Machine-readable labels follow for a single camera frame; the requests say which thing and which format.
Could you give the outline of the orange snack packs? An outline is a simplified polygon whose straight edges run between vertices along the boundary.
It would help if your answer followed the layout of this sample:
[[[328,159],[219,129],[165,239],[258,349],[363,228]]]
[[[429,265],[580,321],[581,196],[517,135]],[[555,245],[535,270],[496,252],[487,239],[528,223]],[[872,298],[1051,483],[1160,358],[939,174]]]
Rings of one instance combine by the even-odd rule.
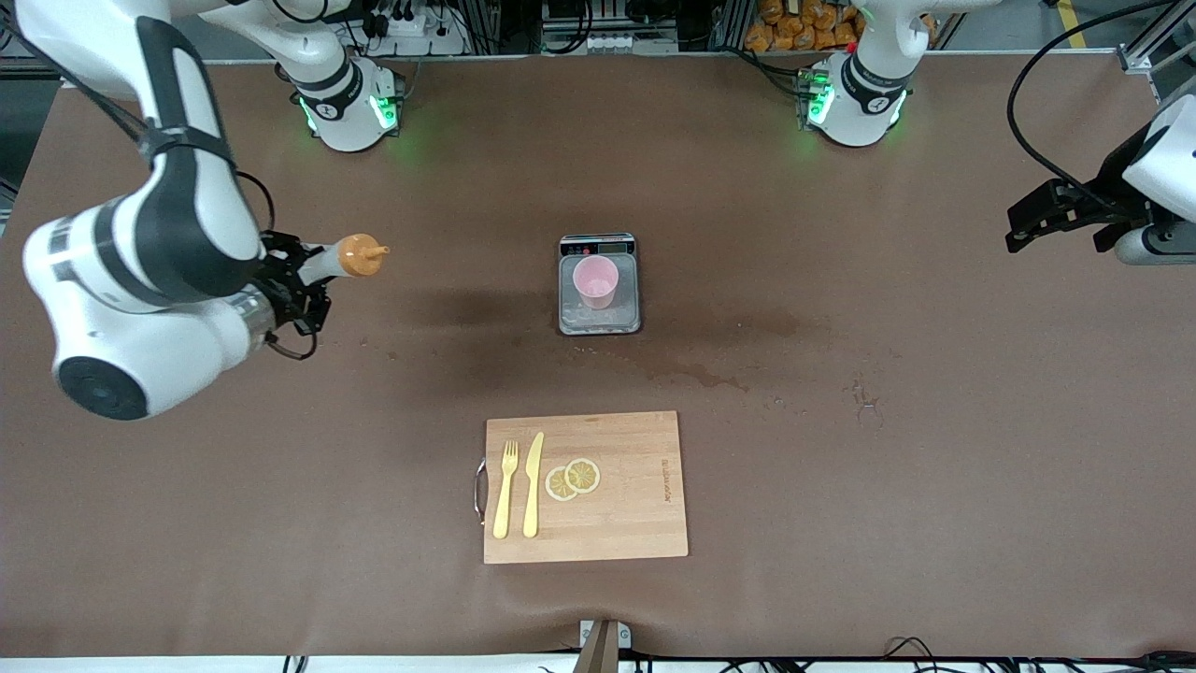
[[[751,53],[859,50],[884,44],[913,57],[934,45],[952,0],[759,0],[743,38]]]

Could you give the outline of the white connector block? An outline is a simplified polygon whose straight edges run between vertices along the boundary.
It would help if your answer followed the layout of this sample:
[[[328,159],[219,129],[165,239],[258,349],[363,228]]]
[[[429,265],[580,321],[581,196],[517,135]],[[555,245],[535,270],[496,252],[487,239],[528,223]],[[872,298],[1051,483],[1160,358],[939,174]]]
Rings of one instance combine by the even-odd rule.
[[[678,45],[675,33],[592,33],[584,53],[658,56],[678,53]]]

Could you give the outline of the yellow plastic knife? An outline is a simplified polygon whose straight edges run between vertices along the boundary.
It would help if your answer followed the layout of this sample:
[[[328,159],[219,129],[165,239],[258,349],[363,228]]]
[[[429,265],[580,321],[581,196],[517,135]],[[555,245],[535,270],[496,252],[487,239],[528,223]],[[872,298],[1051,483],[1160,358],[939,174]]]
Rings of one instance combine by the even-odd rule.
[[[525,476],[527,477],[529,491],[524,516],[521,516],[521,536],[533,539],[539,532],[539,491],[541,491],[541,459],[544,443],[544,432],[533,435],[533,443],[527,451],[525,461]]]

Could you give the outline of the yellow plastic fork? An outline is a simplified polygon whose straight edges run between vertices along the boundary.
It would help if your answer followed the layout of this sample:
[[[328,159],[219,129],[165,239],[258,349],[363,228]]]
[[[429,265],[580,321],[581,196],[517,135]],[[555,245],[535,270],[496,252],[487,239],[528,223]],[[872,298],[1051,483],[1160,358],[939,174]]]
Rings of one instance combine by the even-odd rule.
[[[495,539],[505,539],[511,528],[511,490],[517,469],[520,467],[520,443],[517,440],[506,440],[504,443],[504,460],[500,464],[501,481],[498,495],[498,510],[492,525],[492,536]]]

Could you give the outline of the wooden cutting board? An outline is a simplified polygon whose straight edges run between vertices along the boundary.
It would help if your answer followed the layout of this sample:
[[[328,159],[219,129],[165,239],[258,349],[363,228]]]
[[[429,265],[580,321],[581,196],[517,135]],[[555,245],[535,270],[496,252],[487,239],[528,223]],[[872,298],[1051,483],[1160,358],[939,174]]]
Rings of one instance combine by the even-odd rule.
[[[527,451],[544,432],[539,532],[521,533],[529,484]],[[511,490],[511,528],[495,539],[494,516],[504,443],[520,443]],[[575,563],[683,557],[689,552],[679,418],[675,410],[489,420],[484,426],[488,481],[486,564]],[[568,502],[544,490],[551,469],[587,457],[602,469],[602,485]]]

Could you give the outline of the white power strip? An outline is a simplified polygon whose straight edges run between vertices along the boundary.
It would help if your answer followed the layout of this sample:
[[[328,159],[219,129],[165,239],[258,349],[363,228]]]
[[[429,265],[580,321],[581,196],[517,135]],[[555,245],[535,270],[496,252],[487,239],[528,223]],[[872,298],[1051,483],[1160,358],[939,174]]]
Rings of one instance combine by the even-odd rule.
[[[443,4],[393,6],[364,22],[368,54],[380,57],[457,56],[475,53],[464,19]]]

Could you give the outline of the brown table cover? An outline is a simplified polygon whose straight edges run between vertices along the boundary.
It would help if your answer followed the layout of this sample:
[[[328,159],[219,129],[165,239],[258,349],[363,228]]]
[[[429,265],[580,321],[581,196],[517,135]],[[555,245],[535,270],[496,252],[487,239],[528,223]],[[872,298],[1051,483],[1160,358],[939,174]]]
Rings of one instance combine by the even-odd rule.
[[[1008,253],[1044,179],[1019,56],[934,56],[869,149],[733,57],[425,65],[405,128],[325,149],[269,65],[210,68],[277,227],[392,247],[161,417],[51,380],[36,226],[140,186],[61,91],[0,239],[0,657],[1196,651],[1196,268],[1076,231]],[[639,244],[636,334],[565,336],[557,243]],[[675,410],[691,552],[486,565],[489,420]]]

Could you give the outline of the silver digital kitchen scale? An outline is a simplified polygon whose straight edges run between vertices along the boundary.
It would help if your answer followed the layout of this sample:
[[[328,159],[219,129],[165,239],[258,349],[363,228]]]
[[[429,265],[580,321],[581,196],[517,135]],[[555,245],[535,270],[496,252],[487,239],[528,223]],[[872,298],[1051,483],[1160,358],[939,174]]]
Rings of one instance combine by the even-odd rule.
[[[572,281],[581,256],[610,257],[620,269],[620,286],[608,308],[587,308]],[[570,337],[636,334],[643,322],[639,244],[629,233],[565,235],[557,243],[557,328]]]

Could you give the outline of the aluminium frame post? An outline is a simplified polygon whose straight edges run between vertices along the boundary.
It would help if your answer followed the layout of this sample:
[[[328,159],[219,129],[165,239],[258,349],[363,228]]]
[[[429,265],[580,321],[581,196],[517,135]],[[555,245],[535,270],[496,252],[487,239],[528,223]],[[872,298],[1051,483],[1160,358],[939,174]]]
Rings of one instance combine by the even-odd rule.
[[[1168,0],[1118,55],[1125,73],[1147,77],[1163,106],[1196,94],[1196,0]]]

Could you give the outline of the pink plastic cup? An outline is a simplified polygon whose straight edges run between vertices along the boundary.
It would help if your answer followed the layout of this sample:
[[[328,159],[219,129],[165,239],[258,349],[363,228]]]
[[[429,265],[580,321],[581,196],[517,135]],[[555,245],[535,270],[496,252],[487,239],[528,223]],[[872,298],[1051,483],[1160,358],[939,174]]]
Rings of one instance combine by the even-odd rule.
[[[585,307],[608,308],[620,286],[620,269],[610,257],[581,256],[574,267],[572,281]]]

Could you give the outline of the translucent squeeze bottle orange cap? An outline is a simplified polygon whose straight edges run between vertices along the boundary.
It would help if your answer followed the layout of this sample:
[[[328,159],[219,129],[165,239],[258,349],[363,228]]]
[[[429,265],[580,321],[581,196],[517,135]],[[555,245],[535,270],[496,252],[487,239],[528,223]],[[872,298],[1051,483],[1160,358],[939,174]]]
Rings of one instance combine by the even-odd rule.
[[[304,244],[307,258],[298,276],[303,285],[321,285],[327,279],[364,279],[378,273],[392,251],[373,235],[347,235],[329,246]]]

